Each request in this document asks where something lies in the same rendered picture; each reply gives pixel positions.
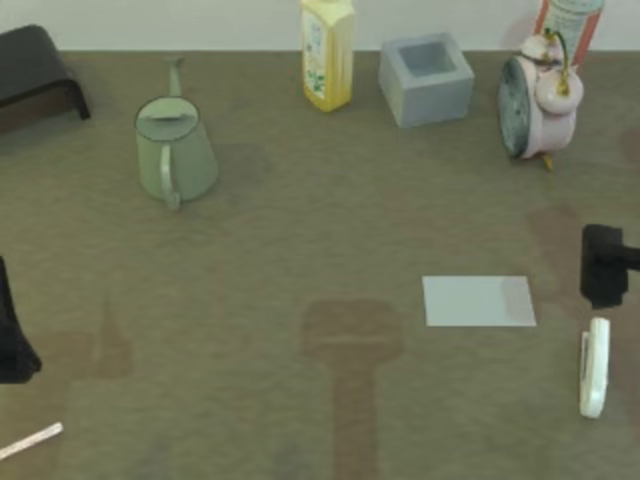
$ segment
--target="brown surface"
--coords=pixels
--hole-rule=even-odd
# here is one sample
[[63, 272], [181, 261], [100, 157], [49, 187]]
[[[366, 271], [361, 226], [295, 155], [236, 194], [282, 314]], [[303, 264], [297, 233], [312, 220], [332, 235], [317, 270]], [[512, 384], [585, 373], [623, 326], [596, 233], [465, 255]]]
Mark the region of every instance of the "brown surface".
[[[640, 478], [637, 276], [604, 312], [604, 415], [577, 408], [580, 228], [640, 244], [637, 54], [591, 55], [553, 174], [505, 158], [505, 54], [469, 55], [466, 120], [408, 131], [375, 54], [333, 115], [302, 97], [295, 54], [189, 54], [221, 181], [178, 215], [137, 183], [133, 116], [168, 88], [162, 55], [67, 58], [94, 118], [0, 142], [0, 250], [45, 366], [0, 388], [0, 445], [67, 430], [2, 480]], [[12, 112], [4, 130], [32, 114]], [[427, 329], [424, 274], [529, 275], [538, 327]], [[375, 338], [331, 340], [347, 334]]]

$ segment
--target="watering can spout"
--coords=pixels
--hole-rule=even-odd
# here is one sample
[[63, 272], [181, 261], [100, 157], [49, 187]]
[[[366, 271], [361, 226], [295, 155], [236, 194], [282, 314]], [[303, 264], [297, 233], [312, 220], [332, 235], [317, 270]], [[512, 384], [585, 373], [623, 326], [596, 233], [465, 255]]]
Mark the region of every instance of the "watering can spout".
[[182, 85], [180, 84], [180, 65], [184, 61], [183, 57], [168, 57], [169, 63], [169, 96], [181, 97]]

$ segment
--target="gray cube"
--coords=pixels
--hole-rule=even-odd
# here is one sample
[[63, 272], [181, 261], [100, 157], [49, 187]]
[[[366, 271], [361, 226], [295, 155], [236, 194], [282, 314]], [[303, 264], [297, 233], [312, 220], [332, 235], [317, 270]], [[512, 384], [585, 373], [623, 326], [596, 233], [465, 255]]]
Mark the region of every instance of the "gray cube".
[[446, 32], [385, 42], [378, 81], [401, 128], [464, 118], [473, 70]]

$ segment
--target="clock face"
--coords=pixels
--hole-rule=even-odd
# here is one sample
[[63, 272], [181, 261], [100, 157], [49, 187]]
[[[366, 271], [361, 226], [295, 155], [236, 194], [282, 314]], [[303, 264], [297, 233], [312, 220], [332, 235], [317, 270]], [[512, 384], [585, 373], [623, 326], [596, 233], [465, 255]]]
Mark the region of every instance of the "clock face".
[[502, 69], [498, 109], [504, 146], [511, 157], [520, 157], [529, 143], [531, 105], [524, 72], [515, 58], [509, 59]]

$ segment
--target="chair leg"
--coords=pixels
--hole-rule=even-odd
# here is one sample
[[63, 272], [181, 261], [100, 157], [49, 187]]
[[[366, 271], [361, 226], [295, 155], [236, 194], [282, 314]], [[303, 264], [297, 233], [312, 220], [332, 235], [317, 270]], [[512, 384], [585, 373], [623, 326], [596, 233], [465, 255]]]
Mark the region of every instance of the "chair leg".
[[91, 112], [89, 112], [89, 107], [87, 106], [87, 101], [84, 98], [84, 93], [82, 93], [82, 88], [78, 82], [74, 80], [67, 80], [65, 82], [65, 88], [69, 96], [71, 97], [71, 101], [76, 107], [78, 114], [82, 120], [88, 120], [91, 118]]

